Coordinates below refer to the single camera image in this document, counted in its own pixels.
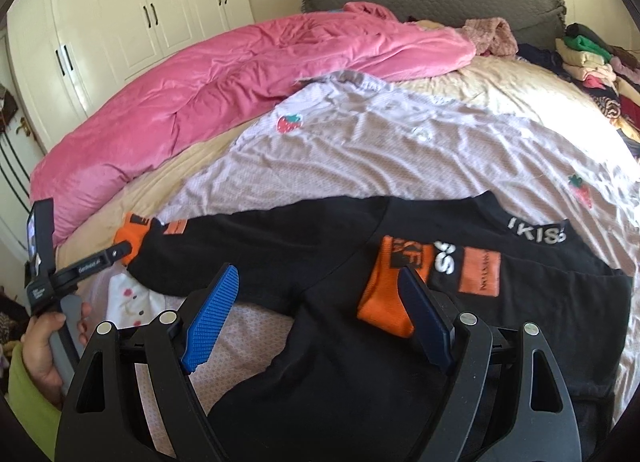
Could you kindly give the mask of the left hand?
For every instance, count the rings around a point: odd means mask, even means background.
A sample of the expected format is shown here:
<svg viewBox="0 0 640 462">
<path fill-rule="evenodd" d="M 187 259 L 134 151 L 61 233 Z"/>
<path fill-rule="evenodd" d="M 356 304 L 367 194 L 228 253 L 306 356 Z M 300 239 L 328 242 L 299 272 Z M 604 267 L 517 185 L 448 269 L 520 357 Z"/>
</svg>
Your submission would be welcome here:
<svg viewBox="0 0 640 462">
<path fill-rule="evenodd" d="M 49 339 L 63 329 L 65 323 L 66 315 L 62 312 L 43 313 L 30 318 L 21 339 L 24 368 L 38 392 L 55 408 L 62 406 L 63 381 L 54 365 Z"/>
</svg>

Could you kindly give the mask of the green sleeve forearm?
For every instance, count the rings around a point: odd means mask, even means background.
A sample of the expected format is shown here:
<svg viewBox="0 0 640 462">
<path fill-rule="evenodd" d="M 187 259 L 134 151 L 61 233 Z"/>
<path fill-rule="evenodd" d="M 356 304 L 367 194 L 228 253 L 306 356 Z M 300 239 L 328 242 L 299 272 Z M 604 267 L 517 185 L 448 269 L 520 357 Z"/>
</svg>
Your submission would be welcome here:
<svg viewBox="0 0 640 462">
<path fill-rule="evenodd" d="M 13 349 L 9 368 L 8 402 L 14 416 L 50 461 L 54 460 L 61 411 L 44 398 L 23 362 L 23 345 Z"/>
</svg>

